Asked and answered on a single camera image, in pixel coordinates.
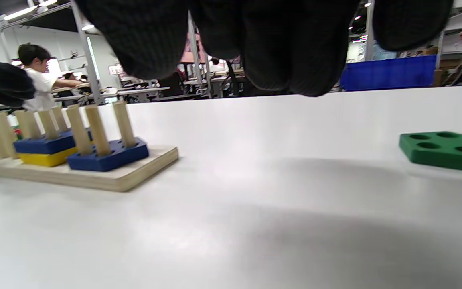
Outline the person's right hand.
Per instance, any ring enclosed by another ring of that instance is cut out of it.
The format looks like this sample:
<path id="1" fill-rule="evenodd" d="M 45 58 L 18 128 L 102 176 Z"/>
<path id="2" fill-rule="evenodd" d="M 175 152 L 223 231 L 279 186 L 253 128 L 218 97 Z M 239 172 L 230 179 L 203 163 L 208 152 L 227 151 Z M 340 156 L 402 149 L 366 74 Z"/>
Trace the person's right hand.
<path id="1" fill-rule="evenodd" d="M 75 0 L 112 47 L 125 73 L 160 80 L 176 72 L 188 38 L 188 13 L 204 50 L 244 63 L 261 90 L 319 97 L 345 67 L 349 25 L 360 0 Z M 408 51 L 436 38 L 454 0 L 375 0 L 369 38 Z M 0 104 L 20 107 L 38 88 L 0 62 Z"/>

